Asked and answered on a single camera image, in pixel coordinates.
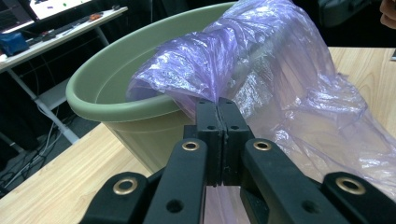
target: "wooden table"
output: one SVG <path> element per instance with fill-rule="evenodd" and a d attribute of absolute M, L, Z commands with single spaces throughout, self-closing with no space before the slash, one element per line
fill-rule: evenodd
<path fill-rule="evenodd" d="M 360 90 L 374 117 L 396 137 L 394 49 L 331 48 L 339 71 Z M 78 223 L 113 175 L 149 172 L 100 124 L 0 200 L 1 223 Z"/>

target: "electronic device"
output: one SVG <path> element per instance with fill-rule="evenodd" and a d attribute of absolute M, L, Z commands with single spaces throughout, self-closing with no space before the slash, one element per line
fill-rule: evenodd
<path fill-rule="evenodd" d="M 24 6 L 33 14 L 35 21 L 45 20 L 60 13 L 73 10 L 92 0 L 25 0 Z"/>
<path fill-rule="evenodd" d="M 7 34 L 34 23 L 18 0 L 0 0 L 0 33 Z"/>

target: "purple plastic bag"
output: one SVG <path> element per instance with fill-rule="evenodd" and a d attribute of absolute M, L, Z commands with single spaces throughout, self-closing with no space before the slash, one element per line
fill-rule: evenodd
<path fill-rule="evenodd" d="M 321 182 L 346 171 L 396 200 L 396 140 L 289 0 L 239 1 L 202 32 L 159 46 L 127 99 L 143 89 L 170 95 L 191 118 L 200 98 L 233 100 L 255 136 L 276 142 L 306 175 Z"/>

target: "screw hole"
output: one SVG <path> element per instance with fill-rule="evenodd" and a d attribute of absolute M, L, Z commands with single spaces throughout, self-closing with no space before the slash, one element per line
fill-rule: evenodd
<path fill-rule="evenodd" d="M 186 142 L 182 145 L 184 150 L 194 151 L 199 148 L 199 144 L 196 142 Z"/>
<path fill-rule="evenodd" d="M 266 142 L 255 142 L 253 144 L 253 146 L 258 149 L 258 150 L 262 150 L 262 151 L 266 151 L 266 150 L 270 150 L 271 149 L 271 145 L 266 143 Z"/>
<path fill-rule="evenodd" d="M 166 209 L 170 213 L 179 213 L 181 210 L 183 210 L 183 202 L 180 200 L 171 200 L 166 204 Z"/>
<path fill-rule="evenodd" d="M 362 195 L 366 192 L 366 188 L 361 182 L 348 177 L 338 177 L 335 179 L 337 186 L 351 194 Z"/>
<path fill-rule="evenodd" d="M 304 201 L 302 204 L 303 209 L 310 214 L 320 213 L 319 206 L 311 201 Z"/>
<path fill-rule="evenodd" d="M 118 195 L 132 193 L 137 188 L 137 180 L 134 177 L 125 177 L 119 180 L 114 186 L 113 191 Z"/>

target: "white shelf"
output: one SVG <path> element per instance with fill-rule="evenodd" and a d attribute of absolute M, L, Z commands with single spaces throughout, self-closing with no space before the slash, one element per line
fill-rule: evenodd
<path fill-rule="evenodd" d="M 64 103 L 66 101 L 66 86 L 69 82 L 69 79 L 59 83 L 58 85 L 54 86 L 50 90 L 42 93 L 38 97 L 40 98 L 41 102 L 44 103 L 50 110 L 54 109 L 56 106 Z"/>

